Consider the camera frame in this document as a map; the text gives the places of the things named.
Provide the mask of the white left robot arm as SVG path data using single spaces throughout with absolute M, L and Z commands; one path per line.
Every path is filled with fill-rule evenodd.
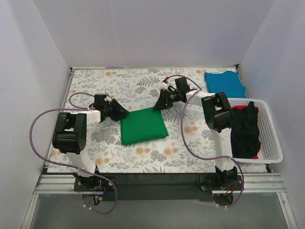
M 106 118 L 117 122 L 127 117 L 129 111 L 116 99 L 106 94 L 96 94 L 87 110 L 77 113 L 60 112 L 57 117 L 52 145 L 65 154 L 72 164 L 79 167 L 76 177 L 81 185 L 92 191 L 101 188 L 102 180 L 96 176 L 98 168 L 84 150 L 87 142 L 87 127 L 103 122 Z

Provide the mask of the green t shirt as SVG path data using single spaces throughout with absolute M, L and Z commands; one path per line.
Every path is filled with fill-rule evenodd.
M 167 137 L 161 111 L 146 108 L 130 112 L 121 120 L 121 143 L 129 146 Z

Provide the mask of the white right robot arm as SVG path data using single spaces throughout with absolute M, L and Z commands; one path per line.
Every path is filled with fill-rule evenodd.
M 176 77 L 176 87 L 167 86 L 166 89 L 161 89 L 160 96 L 153 109 L 160 111 L 172 108 L 176 102 L 184 103 L 180 120 L 180 130 L 184 146 L 195 158 L 203 161 L 215 160 L 215 179 L 212 184 L 223 190 L 228 189 L 238 178 L 238 164 L 233 159 L 231 146 L 234 113 L 228 98 L 224 92 L 205 93 L 195 81 L 179 74 L 166 77 L 163 80 L 163 84 L 167 84 L 168 80 L 172 77 Z M 190 88 L 188 81 L 196 84 L 197 88 Z M 203 109 L 205 122 L 213 134 L 216 151 L 215 157 L 200 157 L 193 153 L 188 146 L 183 131 L 184 112 L 188 104 L 197 105 Z

